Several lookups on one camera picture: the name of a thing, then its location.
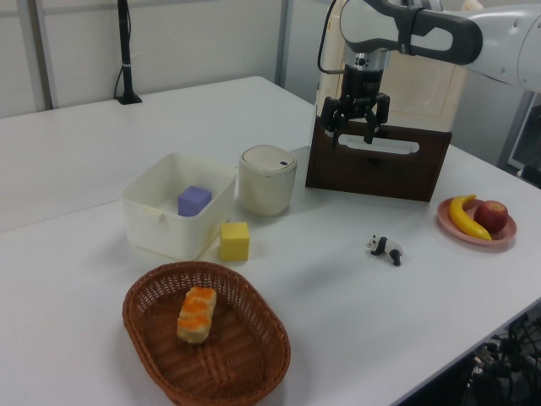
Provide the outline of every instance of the purple cube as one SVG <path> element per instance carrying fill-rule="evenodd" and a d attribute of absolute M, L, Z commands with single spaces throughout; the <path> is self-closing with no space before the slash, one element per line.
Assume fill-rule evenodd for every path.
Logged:
<path fill-rule="evenodd" d="M 197 216 L 212 200 L 208 190 L 189 186 L 178 195 L 178 215 L 183 217 Z"/>

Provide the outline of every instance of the dark brown wooden box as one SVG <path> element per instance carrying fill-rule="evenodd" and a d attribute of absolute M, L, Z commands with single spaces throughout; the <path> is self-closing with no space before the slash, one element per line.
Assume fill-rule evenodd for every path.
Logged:
<path fill-rule="evenodd" d="M 363 135 L 365 123 L 351 122 L 340 134 Z M 398 155 L 364 151 L 336 143 L 316 118 L 306 186 L 430 201 L 440 175 L 451 133 L 381 126 L 378 138 L 417 142 L 419 150 Z"/>

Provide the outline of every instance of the bread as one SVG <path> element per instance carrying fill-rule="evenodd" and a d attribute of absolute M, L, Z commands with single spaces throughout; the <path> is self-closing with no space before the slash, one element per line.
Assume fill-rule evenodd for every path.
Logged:
<path fill-rule="evenodd" d="M 187 343 L 200 344 L 209 337 L 216 291 L 193 287 L 186 293 L 177 320 L 177 337 Z"/>

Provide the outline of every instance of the black stand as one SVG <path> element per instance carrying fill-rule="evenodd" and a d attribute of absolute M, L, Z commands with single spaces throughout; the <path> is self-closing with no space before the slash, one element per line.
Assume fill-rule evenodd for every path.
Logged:
<path fill-rule="evenodd" d="M 141 98 L 134 93 L 134 85 L 132 83 L 132 63 L 129 56 L 128 0 L 118 0 L 118 23 L 120 28 L 124 94 L 117 97 L 117 100 L 120 104 L 124 105 L 141 103 Z"/>

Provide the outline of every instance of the toy panda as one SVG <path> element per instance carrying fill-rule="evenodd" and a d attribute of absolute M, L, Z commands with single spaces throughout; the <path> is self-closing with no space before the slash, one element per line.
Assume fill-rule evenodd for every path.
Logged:
<path fill-rule="evenodd" d="M 370 254 L 372 255 L 379 255 L 384 252 L 388 254 L 392 258 L 392 263 L 395 266 L 400 265 L 400 256 L 404 255 L 402 247 L 386 237 L 376 237 L 374 235 L 366 246 L 372 249 L 372 251 L 370 251 Z"/>

